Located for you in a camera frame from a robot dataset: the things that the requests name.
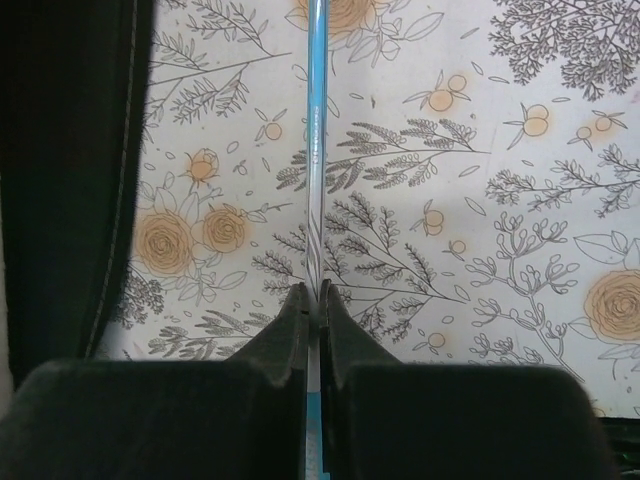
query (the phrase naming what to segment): blue strip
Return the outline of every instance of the blue strip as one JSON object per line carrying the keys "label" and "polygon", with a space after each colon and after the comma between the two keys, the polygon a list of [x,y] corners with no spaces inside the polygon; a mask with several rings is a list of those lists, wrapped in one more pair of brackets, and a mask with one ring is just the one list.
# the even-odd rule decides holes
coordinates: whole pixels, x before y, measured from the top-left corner
{"label": "blue strip", "polygon": [[330,480],[322,465],[322,408],[320,392],[307,394],[306,480]]}

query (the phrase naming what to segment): seam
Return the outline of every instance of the seam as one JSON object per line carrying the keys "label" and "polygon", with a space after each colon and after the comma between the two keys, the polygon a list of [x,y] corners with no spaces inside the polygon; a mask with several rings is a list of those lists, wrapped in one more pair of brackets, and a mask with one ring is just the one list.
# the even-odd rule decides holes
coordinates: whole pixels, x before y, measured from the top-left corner
{"label": "seam", "polygon": [[129,51],[129,83],[127,85],[127,101],[125,104],[125,119],[124,119],[124,136],[122,138],[122,154],[120,160],[120,177],[118,185],[118,196],[116,199],[116,213],[113,225],[113,233],[111,235],[111,246],[109,248],[109,261],[107,263],[107,271],[105,273],[104,282],[102,283],[102,291],[100,292],[100,302],[96,310],[96,315],[93,319],[93,326],[91,327],[91,335],[89,336],[89,342],[87,343],[87,349],[84,352],[84,357],[89,356],[93,342],[95,341],[96,332],[98,330],[98,322],[107,297],[107,288],[109,286],[109,280],[113,273],[113,260],[116,251],[116,240],[118,238],[119,226],[120,226],[120,211],[122,209],[122,194],[124,192],[124,173],[127,165],[127,147],[129,142],[129,122],[131,118],[131,95],[133,92],[133,67],[135,63],[135,51],[136,51],[136,25],[138,23],[138,0],[133,0],[132,11],[132,24],[131,24],[131,50]]}

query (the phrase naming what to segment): stitching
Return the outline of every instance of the stitching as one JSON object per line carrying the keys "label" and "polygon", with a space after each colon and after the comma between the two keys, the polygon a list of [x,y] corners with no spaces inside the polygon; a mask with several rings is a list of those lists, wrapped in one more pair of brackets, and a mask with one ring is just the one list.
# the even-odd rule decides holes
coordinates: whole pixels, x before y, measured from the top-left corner
{"label": "stitching", "polygon": [[98,320],[102,315],[102,311],[104,309],[104,304],[107,296],[107,287],[109,285],[109,280],[111,279],[111,274],[113,272],[113,259],[115,256],[116,250],[116,240],[118,238],[118,226],[120,224],[120,210],[122,208],[122,194],[124,191],[124,172],[125,166],[127,164],[127,144],[129,141],[129,121],[131,117],[131,95],[133,91],[133,67],[135,61],[135,51],[136,51],[136,25],[138,21],[138,0],[133,0],[133,12],[132,12],[133,20],[131,25],[131,50],[129,52],[129,83],[127,85],[127,101],[125,107],[125,120],[124,120],[124,137],[122,139],[122,156],[120,161],[120,179],[118,186],[118,197],[116,200],[116,217],[113,226],[113,234],[111,236],[111,247],[109,251],[109,262],[107,263],[107,272],[105,273],[104,282],[102,283],[102,292],[100,293],[100,302],[98,303],[98,309],[96,311],[96,315],[93,320],[93,327],[91,329],[91,335],[89,337],[89,343],[87,344],[87,349],[85,350],[84,356],[87,358],[89,356],[89,352],[91,351],[91,347],[93,346],[93,342],[95,340],[96,332],[98,329]]}

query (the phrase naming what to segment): floral pattern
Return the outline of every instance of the floral pattern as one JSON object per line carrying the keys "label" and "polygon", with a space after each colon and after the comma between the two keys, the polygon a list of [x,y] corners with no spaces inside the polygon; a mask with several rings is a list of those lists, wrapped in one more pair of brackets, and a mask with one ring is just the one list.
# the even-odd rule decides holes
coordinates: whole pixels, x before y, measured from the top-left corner
{"label": "floral pattern", "polygon": [[[100,352],[220,360],[304,279],[308,2],[156,1]],[[636,0],[332,0],[325,276],[391,353],[555,366],[637,418],[639,31]]]}

